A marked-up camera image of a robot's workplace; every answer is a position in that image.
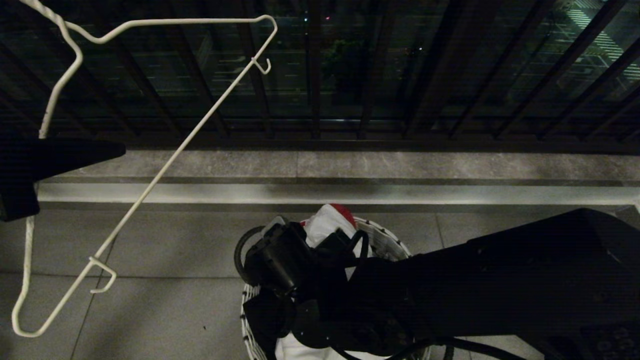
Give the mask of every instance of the laundry basket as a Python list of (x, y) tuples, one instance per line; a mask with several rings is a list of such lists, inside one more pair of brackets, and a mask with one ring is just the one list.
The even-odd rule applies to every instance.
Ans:
[[(369, 235), (369, 246), (373, 251), (373, 254), (382, 259), (391, 261), (398, 261), (407, 259), (411, 256), (409, 250), (403, 243), (389, 230), (376, 224), (373, 221), (365, 220), (362, 218), (354, 217), (358, 230), (363, 230)], [(244, 285), (244, 291), (242, 292), (242, 304), (254, 298), (260, 293), (260, 286)], [(255, 341), (251, 332), (251, 326), (244, 315), (244, 307), (240, 306), (240, 319), (242, 321), (242, 334), (244, 344), (246, 345), (246, 351), (249, 354), (250, 360), (267, 360), (264, 352)], [(427, 359), (428, 352), (424, 351), (421, 355), (414, 354), (413, 359)]]

